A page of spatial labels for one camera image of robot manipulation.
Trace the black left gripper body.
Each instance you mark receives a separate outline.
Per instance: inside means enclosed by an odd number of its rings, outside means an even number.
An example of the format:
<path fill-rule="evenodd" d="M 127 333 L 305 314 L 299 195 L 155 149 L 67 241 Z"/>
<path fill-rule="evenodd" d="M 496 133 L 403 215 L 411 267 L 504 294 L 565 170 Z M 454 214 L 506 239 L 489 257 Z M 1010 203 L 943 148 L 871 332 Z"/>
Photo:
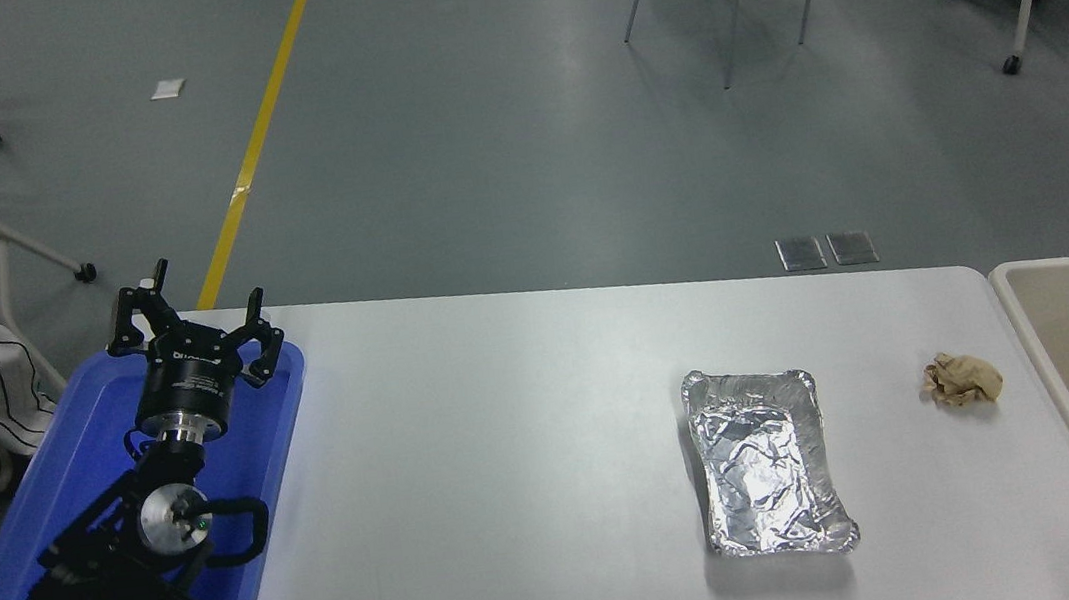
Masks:
<path fill-rule="evenodd" d="M 242 361 L 238 347 L 223 343 L 219 328 L 161 334 L 150 341 L 138 428 L 157 435 L 170 415 L 204 417 L 214 428 L 227 427 L 235 380 Z"/>

